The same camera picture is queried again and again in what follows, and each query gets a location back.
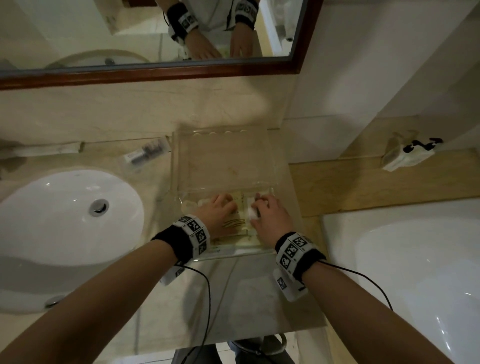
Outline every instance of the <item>wooden mirror frame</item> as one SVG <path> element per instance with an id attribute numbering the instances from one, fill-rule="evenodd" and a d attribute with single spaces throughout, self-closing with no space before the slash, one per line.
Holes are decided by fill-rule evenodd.
<path id="1" fill-rule="evenodd" d="M 21 74 L 0 78 L 0 90 L 111 84 L 122 82 L 179 80 L 186 78 L 235 77 L 300 73 L 310 40 L 317 23 L 323 0 L 304 0 L 301 27 L 297 29 L 293 54 L 288 57 L 267 57 L 260 61 L 227 64 L 189 64 L 186 66 L 125 65 L 111 70 Z"/>

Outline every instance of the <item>pants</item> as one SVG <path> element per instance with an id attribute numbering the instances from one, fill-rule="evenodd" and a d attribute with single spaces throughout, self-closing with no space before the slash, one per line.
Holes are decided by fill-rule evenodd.
<path id="1" fill-rule="evenodd" d="M 280 343 L 275 336 L 267 336 L 264 339 L 265 341 L 269 340 L 271 342 L 276 341 Z M 192 348 L 183 348 L 175 350 L 175 355 L 173 356 L 172 364 L 181 364 L 183 358 L 188 354 Z M 222 364 L 218 351 L 216 350 L 215 344 L 205 345 L 200 349 L 199 346 L 195 347 L 195 350 L 189 355 L 185 364 L 192 364 L 195 361 L 195 358 L 198 355 L 195 364 Z M 286 351 L 271 355 L 268 358 L 263 356 L 258 356 L 252 353 L 243 352 L 239 348 L 235 350 L 235 363 L 236 364 L 295 364 Z"/>

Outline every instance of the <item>tiled floor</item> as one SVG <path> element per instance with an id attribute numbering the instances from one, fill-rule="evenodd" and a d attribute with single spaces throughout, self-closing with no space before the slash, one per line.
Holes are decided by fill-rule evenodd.
<path id="1" fill-rule="evenodd" d="M 297 340 L 294 332 L 286 333 L 287 352 L 296 364 L 299 364 L 299 353 Z M 235 354 L 228 347 L 226 342 L 216 344 L 218 355 L 223 364 L 235 364 Z M 173 359 L 175 350 L 166 352 L 154 352 L 151 354 L 126 356 L 124 358 L 115 359 L 110 364 L 170 364 Z"/>

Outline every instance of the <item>hand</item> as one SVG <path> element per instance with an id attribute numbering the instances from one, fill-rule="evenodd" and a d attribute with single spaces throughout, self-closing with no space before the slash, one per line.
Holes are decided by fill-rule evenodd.
<path id="1" fill-rule="evenodd" d="M 200 206 L 194 212 L 207 227 L 210 237 L 231 235 L 237 232 L 235 228 L 224 228 L 223 223 L 228 215 L 237 211 L 237 204 L 229 194 L 218 194 L 213 196 L 210 202 Z"/>
<path id="2" fill-rule="evenodd" d="M 185 45 L 194 60 L 222 58 L 220 52 L 198 29 L 194 29 L 187 34 L 185 37 Z"/>
<path id="3" fill-rule="evenodd" d="M 294 231 L 293 220 L 280 200 L 271 194 L 261 197 L 260 194 L 257 194 L 255 199 L 252 207 L 258 209 L 260 218 L 250 220 L 250 223 L 257 230 L 260 239 L 268 247 L 275 248 L 278 239 L 287 232 Z"/>
<path id="4" fill-rule="evenodd" d="M 253 30 L 244 23 L 237 23 L 230 40 L 230 57 L 251 57 L 253 54 Z"/>

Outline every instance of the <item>mirror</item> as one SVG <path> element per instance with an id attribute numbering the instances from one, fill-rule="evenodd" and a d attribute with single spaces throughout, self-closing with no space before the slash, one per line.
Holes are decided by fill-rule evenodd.
<path id="1" fill-rule="evenodd" d="M 0 79 L 288 60 L 306 2 L 3 0 Z"/>

